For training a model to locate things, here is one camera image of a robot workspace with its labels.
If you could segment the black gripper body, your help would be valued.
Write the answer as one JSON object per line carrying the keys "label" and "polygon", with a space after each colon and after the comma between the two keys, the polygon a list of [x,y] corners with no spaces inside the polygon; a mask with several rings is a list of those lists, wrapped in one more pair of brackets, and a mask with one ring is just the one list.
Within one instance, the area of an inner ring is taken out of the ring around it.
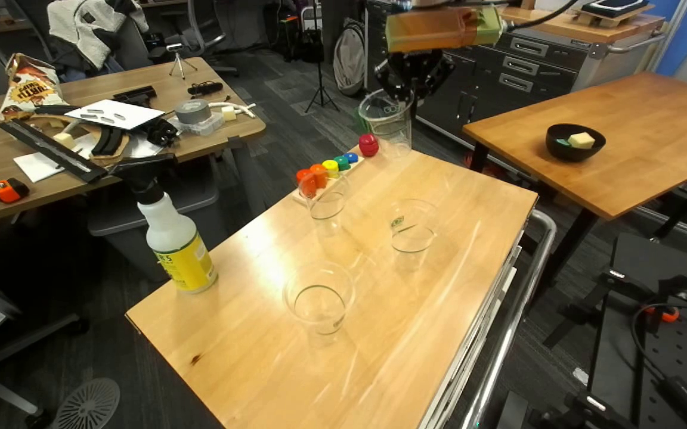
{"label": "black gripper body", "polygon": [[431,94],[453,72],[444,49],[392,51],[374,66],[374,80],[404,103],[421,103]]}

